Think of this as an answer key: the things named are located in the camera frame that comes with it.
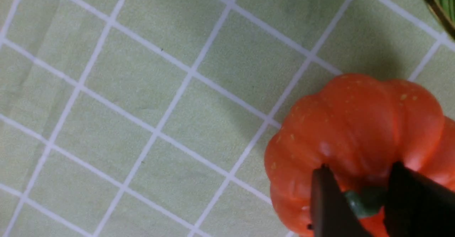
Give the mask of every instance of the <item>white grid line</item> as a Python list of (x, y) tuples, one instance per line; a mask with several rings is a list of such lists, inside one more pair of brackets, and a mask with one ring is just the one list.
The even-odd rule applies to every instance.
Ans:
[(55, 140), (57, 139), (57, 135), (58, 135), (58, 133), (60, 133), (60, 130), (63, 127), (63, 123), (66, 120), (66, 117), (68, 116), (68, 114), (70, 114), (71, 107), (73, 107), (73, 104), (81, 91), (81, 87), (84, 85), (86, 78), (88, 77), (91, 69), (93, 68), (95, 61), (98, 58), (99, 53), (101, 52), (102, 46), (104, 45), (104, 41), (106, 40), (107, 35), (109, 34), (109, 30), (112, 27), (112, 23), (115, 21), (115, 18), (117, 17), (118, 13), (120, 12), (120, 9), (122, 8), (122, 5), (124, 2), (125, 2), (125, 0), (118, 0), (117, 4), (115, 5), (114, 10), (112, 11), (111, 16), (109, 17), (109, 20), (107, 21), (106, 26), (104, 27), (104, 29), (96, 43), (95, 50), (94, 50), (93, 54), (91, 55), (73, 93), (71, 94), (70, 99), (66, 103), (65, 108), (63, 109), (63, 112), (60, 115), (60, 118), (59, 118), (54, 130), (52, 131), (52, 134), (50, 135), (49, 143), (46, 145), (42, 156), (39, 158), (38, 164), (36, 165), (36, 167), (33, 171), (33, 174), (27, 184), (26, 190), (21, 195), (19, 203), (16, 206), (16, 209), (13, 213), (13, 217), (11, 218), (10, 222), (8, 223), (8, 227), (6, 228), (5, 233), (3, 234), (4, 237), (8, 237), (10, 235), (10, 232), (13, 229), (14, 224), (16, 223), (19, 213), (21, 212), (21, 209), (24, 206), (24, 203), (25, 203), (26, 199), (28, 198), (28, 195), (30, 194), (31, 189), (33, 188), (33, 185), (35, 184), (36, 179), (38, 178), (39, 172), (43, 168), (44, 163), (46, 162), (47, 157), (50, 154), (52, 146), (53, 146)]
[(442, 45), (442, 42), (447, 38), (447, 34), (443, 33), (436, 42), (430, 47), (428, 52), (422, 58), (421, 63), (416, 67), (411, 76), (408, 78), (408, 81), (415, 81), (418, 75), (424, 70), (425, 65), (431, 60), (434, 54), (438, 51), (439, 47)]
[(292, 236), (294, 236), (294, 233), (293, 232), (288, 232), (288, 234), (286, 234), (285, 237), (292, 237)]
[[(39, 135), (38, 133), (34, 132), (33, 130), (30, 130), (29, 128), (25, 127), (24, 125), (6, 117), (5, 115), (3, 114), (0, 114), (0, 120), (2, 120), (3, 122), (5, 122), (6, 124), (22, 131), (23, 133), (25, 133), (26, 135), (29, 135), (33, 138), (36, 138), (37, 140), (39, 140), (41, 143), (43, 143), (44, 145), (48, 145), (50, 142), (47, 141), (44, 137), (42, 137), (41, 135)], [(78, 157), (74, 156), (73, 154), (65, 151), (63, 148), (60, 148), (58, 147), (57, 145), (55, 144), (52, 144), (52, 149), (54, 149), (55, 151), (59, 152), (60, 154), (62, 154), (63, 156), (65, 156), (67, 159), (70, 159), (71, 161), (73, 162), (76, 162), (77, 164), (79, 164), (80, 166), (88, 169), (90, 172), (93, 172), (94, 174), (98, 175), (99, 177), (101, 177), (101, 179), (104, 179), (106, 181), (108, 181), (109, 183), (111, 183), (112, 185), (118, 187), (118, 188), (121, 188), (122, 187), (122, 183), (118, 182), (117, 180), (114, 180), (112, 177), (108, 176), (106, 173), (102, 172), (101, 170), (95, 168), (94, 166), (88, 164), (87, 162), (79, 159)], [(16, 195), (16, 196), (20, 196), (21, 195), (21, 192), (17, 191), (17, 190), (14, 190), (13, 188), (10, 188), (6, 185), (3, 185), (0, 183), (0, 189), (4, 189), (6, 190), (7, 192), (10, 192), (12, 193), (13, 195)], [(163, 207), (159, 206), (158, 204), (154, 203), (153, 201), (150, 201), (148, 200), (147, 198), (144, 198), (142, 195), (140, 195), (139, 193), (133, 191), (132, 189), (130, 188), (127, 188), (125, 190), (125, 192), (129, 193), (130, 195), (132, 195), (133, 197), (135, 198), (138, 198), (140, 201), (142, 201), (143, 203), (147, 204), (148, 206), (150, 206), (151, 208), (161, 212), (162, 214), (164, 214), (165, 216), (171, 218), (172, 220), (176, 221), (177, 223), (183, 225), (184, 227), (188, 228), (189, 230), (192, 230), (193, 229), (193, 226), (192, 224), (186, 222), (185, 220), (181, 219), (180, 217), (172, 214), (171, 212), (169, 212), (168, 210), (164, 209)], [(66, 225), (67, 223), (65, 219), (63, 219), (63, 221), (59, 220), (59, 219), (56, 219), (56, 221), (58, 222), (61, 222), (62, 224)], [(198, 234), (201, 235), (201, 236), (204, 236), (204, 237), (210, 237), (208, 234), (206, 234), (205, 232), (203, 231), (200, 231), (198, 230)]]
[[(76, 5), (84, 8), (85, 10), (87, 10), (88, 12), (90, 12), (93, 15), (97, 16), (101, 20), (106, 20), (108, 18), (104, 13), (98, 11), (96, 8), (92, 7), (91, 5), (87, 4), (86, 2), (84, 2), (82, 0), (70, 0), (70, 1), (75, 3)], [(120, 23), (118, 23), (117, 21), (112, 23), (112, 26), (114, 28), (118, 29), (119, 31), (121, 31), (122, 33), (126, 34), (128, 37), (132, 38), (133, 40), (139, 42), (140, 44), (145, 46), (150, 51), (155, 52), (156, 54), (160, 55), (161, 57), (163, 57), (164, 59), (166, 59), (170, 63), (172, 63), (175, 66), (179, 67), (181, 70), (184, 70), (187, 73), (191, 71), (191, 68), (189, 66), (187, 66), (184, 63), (180, 62), (177, 58), (169, 55), (165, 51), (162, 51), (158, 46), (156, 46), (156, 45), (152, 44), (151, 42), (147, 41), (146, 39), (142, 38), (138, 34), (134, 33), (130, 29), (128, 29), (127, 27), (125, 27), (125, 26), (121, 25)], [(201, 75), (200, 73), (195, 72), (194, 73), (194, 77), (196, 79), (202, 81), (206, 85), (208, 85), (210, 88), (218, 91), (219, 93), (223, 94), (224, 96), (226, 96), (227, 98), (231, 99), (235, 103), (237, 103), (240, 106), (244, 107), (245, 109), (247, 109), (252, 114), (257, 115), (261, 119), (265, 119), (265, 117), (267, 117), (265, 113), (263, 113), (260, 110), (254, 108), (253, 106), (249, 105), (248, 103), (246, 103), (245, 101), (243, 101), (239, 97), (237, 97), (234, 94), (230, 93), (229, 91), (227, 91), (226, 89), (222, 88), (221, 86), (219, 86), (218, 84), (214, 83), (213, 81), (209, 80), (208, 78), (206, 78), (205, 76)], [(275, 126), (277, 128), (279, 128), (281, 126), (280, 123), (278, 123), (275, 120), (273, 120), (273, 122), (271, 122), (271, 125), (273, 125), (273, 126)]]
[[(153, 133), (153, 135), (151, 136), (151, 138), (149, 139), (149, 141), (147, 142), (147, 144), (143, 148), (139, 158), (136, 160), (133, 168), (131, 169), (130, 173), (128, 174), (128, 177), (126, 178), (126, 180), (123, 183), (122, 187), (117, 192), (117, 195), (115, 196), (115, 198), (112, 200), (111, 204), (109, 205), (109, 208), (108, 208), (106, 214), (104, 214), (103, 219), (101, 220), (101, 222), (99, 223), (98, 227), (96, 228), (96, 231), (93, 234), (94, 237), (98, 237), (98, 235), (102, 231), (104, 225), (109, 220), (109, 217), (114, 212), (114, 209), (117, 206), (117, 204), (119, 203), (120, 199), (122, 198), (123, 193), (125, 192), (126, 188), (130, 184), (130, 182), (133, 179), (133, 177), (135, 176), (135, 174), (138, 171), (139, 167), (141, 166), (142, 161), (147, 156), (151, 146), (155, 143), (159, 133), (161, 133), (162, 128), (164, 127), (165, 123), (167, 122), (167, 120), (171, 116), (172, 111), (175, 109), (175, 107), (176, 107), (178, 101), (180, 100), (180, 98), (182, 97), (185, 89), (188, 87), (191, 79), (195, 75), (200, 63), (203, 61), (205, 55), (207, 54), (208, 50), (210, 49), (210, 46), (213, 44), (213, 41), (215, 40), (216, 36), (218, 35), (218, 32), (220, 31), (221, 27), (223, 26), (224, 21), (228, 17), (228, 14), (229, 14), (230, 10), (231, 10), (231, 7), (228, 5), (228, 6), (226, 6), (226, 8), (221, 13), (220, 18), (216, 22), (216, 24), (215, 24), (213, 30), (211, 31), (211, 33), (210, 33), (205, 45), (203, 46), (202, 50), (200, 51), (200, 54), (198, 55), (197, 59), (193, 63), (191, 69), (188, 71), (187, 76), (183, 80), (180, 88), (177, 90), (177, 93), (175, 94), (174, 98), (172, 99), (172, 102), (169, 105), (169, 107), (167, 108), (167, 110), (164, 113), (163, 117), (158, 122), (158, 125), (156, 126), (155, 132)], [(198, 232), (198, 228), (197, 227), (193, 227), (191, 232)]]
[[(62, 78), (63, 80), (66, 80), (70, 85), (72, 85), (72, 86), (76, 86), (77, 85), (77, 82), (75, 80), (73, 80), (69, 76), (65, 75), (64, 73), (60, 72), (59, 70), (56, 70), (55, 68), (51, 67), (50, 65), (48, 65), (44, 61), (34, 57), (29, 52), (27, 52), (24, 48), (22, 48), (22, 47), (18, 46), (17, 44), (13, 43), (9, 39), (5, 39), (5, 44), (7, 46), (11, 47), (12, 49), (16, 50), (18, 53), (20, 53), (20, 54), (24, 55), (25, 57), (27, 57), (32, 62), (35, 62), (37, 66), (42, 67), (45, 70), (48, 70), (50, 73), (54, 73), (57, 77)], [(141, 119), (133, 116), (132, 114), (130, 114), (129, 112), (125, 111), (124, 109), (122, 109), (121, 107), (117, 106), (116, 104), (113, 104), (112, 102), (108, 101), (107, 99), (105, 99), (104, 97), (100, 96), (96, 92), (90, 90), (86, 86), (81, 87), (81, 91), (86, 93), (88, 96), (92, 97), (96, 101), (104, 104), (109, 109), (117, 112), (118, 114), (122, 115), (123, 117), (125, 117), (125, 118), (131, 120), (132, 122), (136, 123), (138, 126), (144, 128), (145, 130), (148, 130), (151, 133), (155, 132), (155, 128), (153, 128), (151, 125), (143, 122)], [(3, 119), (5, 121), (9, 120), (7, 117), (3, 117)], [(30, 132), (29, 134), (32, 135), (33, 137), (37, 138), (37, 139), (44, 140), (43, 137), (36, 136), (36, 135), (33, 134), (33, 132)], [(199, 162), (203, 163), (204, 165), (208, 166), (210, 169), (214, 170), (215, 172), (218, 172), (219, 174), (223, 175), (224, 177), (228, 175), (228, 172), (226, 172), (224, 169), (221, 169), (217, 165), (213, 164), (212, 162), (208, 161), (207, 159), (205, 159), (202, 156), (200, 156), (199, 154), (197, 154), (196, 152), (194, 152), (194, 151), (190, 150), (189, 148), (187, 148), (186, 146), (180, 144), (177, 140), (165, 135), (164, 133), (159, 133), (158, 137), (160, 137), (163, 140), (167, 141), (168, 143), (172, 144), (176, 148), (180, 149), (184, 153), (188, 154), (192, 158), (198, 160)], [(239, 184), (240, 186), (242, 186), (246, 190), (249, 190), (253, 194), (257, 195), (258, 198), (260, 198), (261, 200), (264, 200), (264, 201), (270, 203), (270, 198), (268, 198), (267, 196), (263, 195), (258, 190), (255, 190), (254, 188), (252, 188), (251, 186), (249, 186), (245, 182), (242, 182), (239, 179), (234, 179), (234, 182), (236, 182), (237, 184)]]
[(21, 0), (13, 0), (13, 3), (11, 4), (10, 11), (8, 12), (8, 15), (5, 19), (5, 23), (3, 23), (3, 26), (0, 30), (0, 48), (3, 44), (3, 40), (6, 37), (8, 29), (10, 29), (11, 22), (13, 21), (13, 17), (16, 14), (16, 10), (20, 2)]
[[(224, 190), (226, 190), (226, 187), (228, 186), (228, 184), (231, 181), (232, 177), (234, 177), (234, 175), (236, 174), (237, 170), (239, 170), (240, 166), (245, 161), (246, 157), (248, 156), (248, 154), (250, 153), (252, 148), (255, 146), (257, 141), (260, 139), (260, 136), (262, 136), (262, 134), (265, 132), (265, 130), (267, 129), (267, 127), (269, 125), (269, 122), (273, 119), (273, 117), (275, 116), (275, 114), (278, 111), (278, 109), (281, 107), (283, 102), (286, 100), (287, 96), (291, 93), (292, 89), (295, 87), (295, 85), (297, 84), (297, 82), (299, 81), (301, 76), (303, 75), (304, 71), (308, 68), (308, 65), (310, 64), (310, 62), (312, 62), (312, 60), (316, 57), (317, 52), (322, 47), (322, 44), (328, 38), (329, 34), (333, 31), (333, 29), (335, 28), (335, 26), (338, 23), (338, 21), (340, 20), (340, 18), (343, 16), (344, 12), (348, 8), (348, 5), (351, 3), (351, 1), (352, 0), (345, 0), (345, 2), (343, 3), (343, 5), (341, 5), (341, 7), (338, 10), (338, 12), (335, 14), (333, 19), (330, 21), (329, 25), (325, 29), (325, 31), (322, 34), (322, 36), (317, 41), (317, 43), (314, 46), (314, 48), (307, 54), (307, 59), (302, 64), (302, 66), (299, 68), (297, 73), (294, 74), (291, 82), (286, 87), (285, 91), (280, 96), (280, 98), (278, 99), (276, 104), (273, 106), (271, 112), (268, 114), (267, 119), (263, 122), (263, 124), (261, 125), (261, 127), (259, 128), (257, 133), (255, 134), (255, 136), (252, 138), (251, 142), (245, 148), (244, 152), (239, 157), (239, 159), (236, 162), (236, 164), (234, 164), (234, 167), (229, 172), (229, 175), (226, 177), (226, 179), (221, 184), (219, 189), (216, 191), (216, 193), (213, 196), (213, 198), (211, 199), (211, 201), (208, 203), (207, 207), (204, 209), (203, 214), (201, 214), (199, 219), (196, 221), (196, 224), (194, 225), (196, 228), (199, 228), (201, 226), (201, 224), (203, 223), (205, 218), (208, 216), (210, 211), (215, 206), (215, 203), (219, 200), (220, 196), (223, 194)], [(187, 237), (193, 237), (193, 235), (194, 235), (194, 231), (191, 231), (188, 234)]]
[[(9, 186), (6, 186), (6, 185), (4, 185), (2, 183), (0, 183), (0, 190), (3, 190), (5, 192), (7, 192), (7, 193), (10, 193), (11, 195), (16, 196), (18, 198), (20, 198), (21, 195), (22, 195), (22, 193), (19, 192), (18, 190), (15, 190), (15, 189), (13, 189), (13, 188), (11, 188)], [(44, 215), (48, 216), (49, 218), (52, 218), (56, 222), (63, 224), (64, 226), (68, 227), (69, 229), (71, 229), (71, 230), (73, 230), (75, 232), (78, 232), (82, 236), (90, 237), (90, 234), (88, 232), (84, 231), (83, 229), (81, 229), (80, 227), (78, 227), (78, 226), (76, 226), (74, 224), (71, 224), (70, 222), (66, 221), (64, 218), (58, 216), (57, 214), (49, 211), (48, 209), (44, 208), (40, 204), (36, 203), (36, 201), (33, 201), (33, 200), (27, 198), (25, 200), (25, 203), (28, 204), (29, 206), (31, 206), (32, 208), (36, 209), (37, 211), (43, 213)]]

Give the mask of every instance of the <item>light green fabric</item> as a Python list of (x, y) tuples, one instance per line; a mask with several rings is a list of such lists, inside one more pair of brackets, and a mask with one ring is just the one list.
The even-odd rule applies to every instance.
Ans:
[(338, 70), (409, 78), (429, 59), (416, 82), (455, 117), (455, 44), (427, 55), (437, 39), (421, 26), (442, 28), (423, 2), (345, 1), (124, 0), (105, 29), (119, 0), (0, 0), (0, 235), (185, 237), (197, 223), (196, 237), (287, 236), (264, 151)]

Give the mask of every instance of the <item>mini pumpkin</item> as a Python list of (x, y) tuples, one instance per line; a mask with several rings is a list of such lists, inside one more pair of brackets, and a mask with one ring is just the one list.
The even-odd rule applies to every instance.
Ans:
[[(311, 177), (322, 164), (344, 191), (386, 187), (396, 161), (453, 190), (455, 122), (416, 83), (345, 74), (296, 102), (264, 160), (278, 217), (291, 231), (312, 236)], [(374, 236), (387, 236), (383, 217), (380, 211), (361, 223)]]

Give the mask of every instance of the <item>orange pumpkin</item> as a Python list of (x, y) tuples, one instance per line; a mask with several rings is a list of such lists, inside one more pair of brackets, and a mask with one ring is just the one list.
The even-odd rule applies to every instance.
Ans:
[[(291, 231), (312, 236), (311, 176), (322, 164), (342, 190), (385, 187), (396, 161), (453, 190), (455, 122), (418, 84), (345, 74), (297, 101), (264, 160), (278, 217)], [(387, 236), (383, 217), (381, 211), (361, 222), (374, 236)]]

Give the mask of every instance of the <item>pumpkin stem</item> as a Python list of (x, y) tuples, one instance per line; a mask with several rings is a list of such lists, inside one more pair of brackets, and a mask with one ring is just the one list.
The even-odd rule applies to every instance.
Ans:
[(386, 194), (387, 189), (378, 186), (364, 187), (360, 193), (354, 190), (344, 192), (351, 210), (359, 219), (379, 213), (381, 207), (385, 204)]

